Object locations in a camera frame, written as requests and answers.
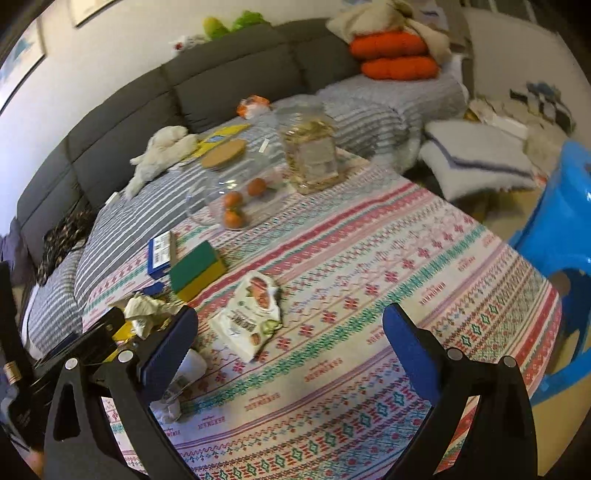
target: patterned tablecloth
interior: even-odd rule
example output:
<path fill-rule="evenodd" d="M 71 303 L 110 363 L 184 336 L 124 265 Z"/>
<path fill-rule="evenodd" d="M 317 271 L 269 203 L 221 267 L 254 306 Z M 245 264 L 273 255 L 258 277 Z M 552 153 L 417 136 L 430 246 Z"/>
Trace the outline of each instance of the patterned tablecloth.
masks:
<path fill-rule="evenodd" d="M 427 190 L 371 165 L 315 195 L 288 197 L 275 218 L 242 232 L 175 228 L 180 254 L 208 239 L 229 272 L 191 305 L 206 375 L 166 434 L 201 479 L 378 478 L 430 407 L 382 330 L 400 301 L 420 327 L 472 359 L 514 356 L 532 394 L 560 323 L 558 294 L 513 249 Z M 245 364 L 208 324 L 244 273 L 280 285 L 285 324 Z M 87 329 L 109 302 L 150 281 L 139 252 L 93 292 Z M 141 469 L 112 402 L 126 461 Z M 466 406 L 441 468 L 453 463 L 476 402 Z"/>

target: blue box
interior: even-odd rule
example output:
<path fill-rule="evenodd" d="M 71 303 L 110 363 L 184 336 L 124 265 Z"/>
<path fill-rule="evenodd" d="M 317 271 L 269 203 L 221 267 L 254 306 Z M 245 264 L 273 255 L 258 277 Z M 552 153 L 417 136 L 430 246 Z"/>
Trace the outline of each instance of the blue box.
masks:
<path fill-rule="evenodd" d="M 148 242 L 148 275 L 158 280 L 177 262 L 176 237 L 172 231 L 161 233 Z"/>

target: snack bag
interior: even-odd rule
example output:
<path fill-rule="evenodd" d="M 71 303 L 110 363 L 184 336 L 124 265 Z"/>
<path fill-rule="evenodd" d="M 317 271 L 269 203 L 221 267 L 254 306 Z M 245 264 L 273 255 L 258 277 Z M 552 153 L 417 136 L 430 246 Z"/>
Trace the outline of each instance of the snack bag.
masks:
<path fill-rule="evenodd" d="M 221 340 L 245 362 L 250 362 L 283 327 L 276 293 L 271 278 L 251 271 L 243 277 L 228 305 L 211 320 Z"/>
<path fill-rule="evenodd" d="M 246 99 L 240 100 L 240 105 L 238 105 L 236 113 L 246 120 L 251 120 L 263 113 L 267 113 L 270 110 L 269 105 L 270 102 L 266 98 L 251 95 Z"/>

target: sofa cushion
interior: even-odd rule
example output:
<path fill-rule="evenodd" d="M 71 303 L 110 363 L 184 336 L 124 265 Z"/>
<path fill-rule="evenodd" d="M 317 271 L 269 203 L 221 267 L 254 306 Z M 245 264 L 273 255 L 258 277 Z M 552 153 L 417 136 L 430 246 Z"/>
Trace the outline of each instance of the sofa cushion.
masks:
<path fill-rule="evenodd" d="M 305 90 L 285 38 L 269 25 L 196 46 L 163 69 L 194 133 L 235 117 L 240 100 L 250 95 L 273 102 Z"/>
<path fill-rule="evenodd" d="M 160 68 L 152 70 L 117 90 L 90 111 L 69 133 L 69 154 L 80 157 L 115 125 L 137 111 L 150 100 L 170 90 Z"/>
<path fill-rule="evenodd" d="M 290 42 L 309 93 L 361 72 L 349 46 L 326 28 L 326 21 L 298 20 L 276 27 Z"/>
<path fill-rule="evenodd" d="M 184 125 L 160 69 L 146 73 L 87 114 L 69 133 L 69 156 L 90 204 L 101 207 L 134 174 L 141 155 L 162 127 Z"/>
<path fill-rule="evenodd" d="M 43 259 L 44 235 L 69 212 L 88 204 L 73 170 L 69 170 L 22 224 L 22 237 L 36 266 Z"/>
<path fill-rule="evenodd" d="M 80 203 L 87 203 L 67 155 L 67 139 L 41 164 L 17 203 L 21 235 L 35 265 L 43 256 L 43 236 Z"/>

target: white snack package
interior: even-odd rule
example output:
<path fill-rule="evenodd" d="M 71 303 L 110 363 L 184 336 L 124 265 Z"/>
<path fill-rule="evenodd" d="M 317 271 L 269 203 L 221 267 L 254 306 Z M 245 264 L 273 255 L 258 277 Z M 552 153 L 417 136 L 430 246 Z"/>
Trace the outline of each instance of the white snack package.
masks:
<path fill-rule="evenodd" d="M 228 305 L 211 319 L 213 330 L 242 360 L 250 362 L 283 327 L 277 285 L 262 273 L 244 275 Z"/>

